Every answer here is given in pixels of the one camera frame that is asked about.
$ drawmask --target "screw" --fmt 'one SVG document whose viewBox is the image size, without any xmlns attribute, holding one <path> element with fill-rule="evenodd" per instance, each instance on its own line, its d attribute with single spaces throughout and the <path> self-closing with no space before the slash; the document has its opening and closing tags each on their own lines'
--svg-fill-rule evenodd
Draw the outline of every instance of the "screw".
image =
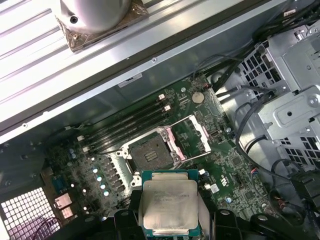
<svg viewBox="0 0 320 240">
<path fill-rule="evenodd" d="M 314 104 L 318 104 L 319 100 L 317 97 L 312 96 L 309 98 L 309 102 L 310 102 L 310 104 L 314 105 Z"/>
<path fill-rule="evenodd" d="M 267 218 L 266 216 L 264 216 L 264 215 L 259 215 L 259 216 L 258 216 L 258 219 L 259 219 L 260 221 L 267 221 L 267 220 L 268 220 L 268 218 Z"/>
<path fill-rule="evenodd" d="M 220 213 L 221 213 L 222 215 L 229 215 L 229 214 L 230 214 L 230 212 L 227 211 L 227 210 L 221 210 Z"/>
<path fill-rule="evenodd" d="M 70 23 L 76 24 L 78 22 L 78 18 L 76 16 L 70 17 Z"/>
</svg>

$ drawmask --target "connector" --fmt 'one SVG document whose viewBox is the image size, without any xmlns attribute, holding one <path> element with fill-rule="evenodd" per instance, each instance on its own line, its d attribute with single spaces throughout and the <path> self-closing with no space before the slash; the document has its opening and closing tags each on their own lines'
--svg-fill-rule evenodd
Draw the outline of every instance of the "connector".
<svg viewBox="0 0 320 240">
<path fill-rule="evenodd" d="M 297 172 L 290 179 L 300 198 L 307 200 L 313 211 L 320 213 L 320 171 Z"/>
</svg>

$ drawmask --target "screw hole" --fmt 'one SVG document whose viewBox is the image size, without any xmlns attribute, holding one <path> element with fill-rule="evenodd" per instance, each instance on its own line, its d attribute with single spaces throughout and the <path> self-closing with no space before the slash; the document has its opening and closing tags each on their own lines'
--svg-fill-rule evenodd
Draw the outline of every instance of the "screw hole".
<svg viewBox="0 0 320 240">
<path fill-rule="evenodd" d="M 78 18 L 76 16 L 70 17 L 70 23 L 76 24 L 78 22 Z"/>
</svg>

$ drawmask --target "metal panel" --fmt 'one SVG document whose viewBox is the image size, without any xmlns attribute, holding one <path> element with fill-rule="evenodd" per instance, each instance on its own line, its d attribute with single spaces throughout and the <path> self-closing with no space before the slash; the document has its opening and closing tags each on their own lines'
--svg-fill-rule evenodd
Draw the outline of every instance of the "metal panel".
<svg viewBox="0 0 320 240">
<path fill-rule="evenodd" d="M 172 50 L 159 54 L 152 60 L 113 78 L 103 85 L 51 111 L 44 112 L 34 120 L 25 122 L 23 126 L 20 125 L 15 130 L 2 135 L 0 143 L 4 143 L 48 120 L 50 121 L 39 126 L 34 132 L 24 135 L 23 138 L 41 141 L 46 135 L 63 126 L 94 118 L 90 121 L 92 123 L 102 119 L 102 117 L 107 117 L 127 107 L 129 104 L 158 91 L 160 88 L 189 75 L 203 59 L 216 53 L 233 52 L 239 49 L 239 45 L 242 46 L 248 42 L 252 31 L 270 19 L 270 15 L 279 12 L 285 2 L 286 0 L 273 0 Z M 251 31 L 248 30 L 248 25 L 252 27 Z M 142 73 L 142 77 L 136 81 L 124 87 L 117 86 L 140 73 Z M 103 104 L 112 105 L 112 108 L 108 111 L 103 107 Z"/>
<path fill-rule="evenodd" d="M 319 89 L 315 86 L 294 95 L 288 92 L 266 103 L 258 112 L 269 139 L 284 139 L 310 125 L 320 113 Z"/>
<path fill-rule="evenodd" d="M 0 8 L 0 122 L 242 1 L 163 0 L 148 8 L 148 19 L 77 54 L 46 1 L 8 1 Z"/>
</svg>

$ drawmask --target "ram slot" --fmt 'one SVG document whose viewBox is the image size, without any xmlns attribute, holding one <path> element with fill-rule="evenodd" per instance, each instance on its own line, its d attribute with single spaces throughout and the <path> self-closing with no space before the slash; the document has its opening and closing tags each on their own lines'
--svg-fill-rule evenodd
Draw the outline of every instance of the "ram slot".
<svg viewBox="0 0 320 240">
<path fill-rule="evenodd" d="M 101 145 L 105 142 L 108 142 L 110 139 L 116 137 L 117 135 L 125 133 L 128 128 L 143 124 L 144 122 L 148 121 L 153 116 L 161 114 L 163 111 L 164 111 L 163 108 L 156 109 L 155 111 L 148 113 L 147 115 L 145 115 L 143 117 L 137 118 L 135 121 L 131 121 L 130 123 L 126 124 L 125 126 L 118 128 L 114 132 L 108 132 L 108 133 L 102 135 L 100 138 L 97 138 L 96 141 L 91 142 L 90 145 L 97 146 L 97 145 Z"/>
<path fill-rule="evenodd" d="M 93 154 L 101 153 L 104 150 L 107 150 L 111 148 L 112 146 L 122 142 L 125 139 L 131 138 L 133 135 L 142 132 L 145 129 L 149 129 L 150 127 L 153 127 L 154 125 L 158 124 L 161 121 L 164 121 L 167 119 L 170 115 L 166 113 L 162 113 L 160 116 L 153 117 L 148 122 L 143 123 L 142 125 L 134 126 L 132 129 L 127 129 L 127 132 L 125 132 L 123 135 L 120 135 L 117 137 L 117 139 L 114 139 L 112 142 L 106 143 L 105 145 L 99 146 L 95 149 L 93 149 Z"/>
<path fill-rule="evenodd" d="M 119 128 L 120 125 L 123 124 L 130 124 L 130 121 L 135 121 L 136 119 L 140 118 L 141 116 L 144 116 L 146 114 L 148 114 L 149 112 L 152 112 L 156 109 L 162 108 L 163 107 L 163 102 L 158 102 L 158 101 L 154 101 L 151 103 L 148 103 L 142 107 L 140 107 L 139 109 L 137 109 L 135 111 L 135 113 L 129 113 L 126 114 L 122 120 L 120 121 L 114 121 L 110 124 L 108 124 L 107 126 L 104 126 L 102 129 L 99 129 L 98 131 L 96 131 L 95 133 L 91 134 L 87 140 L 88 141 L 96 141 L 98 138 L 101 138 L 103 135 L 109 134 L 110 132 L 112 132 L 113 130 Z"/>
</svg>

